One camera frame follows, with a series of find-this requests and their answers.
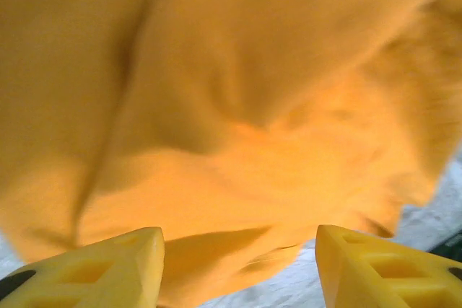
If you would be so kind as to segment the orange printed t-shirt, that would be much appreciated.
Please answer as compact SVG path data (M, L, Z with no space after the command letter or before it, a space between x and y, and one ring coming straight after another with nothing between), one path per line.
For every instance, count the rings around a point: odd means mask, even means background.
M0 233L158 226L162 308L391 237L461 142L462 0L0 0Z

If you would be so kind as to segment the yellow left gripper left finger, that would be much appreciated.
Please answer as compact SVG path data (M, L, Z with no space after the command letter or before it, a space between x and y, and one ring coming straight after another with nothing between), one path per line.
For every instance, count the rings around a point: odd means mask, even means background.
M0 308L157 308L164 255L147 227L30 263L0 280Z

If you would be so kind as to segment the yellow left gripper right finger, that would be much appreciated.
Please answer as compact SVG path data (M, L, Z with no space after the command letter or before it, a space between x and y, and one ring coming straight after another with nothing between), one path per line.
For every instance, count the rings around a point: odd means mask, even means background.
M326 308L462 308L462 263L321 225L315 259Z

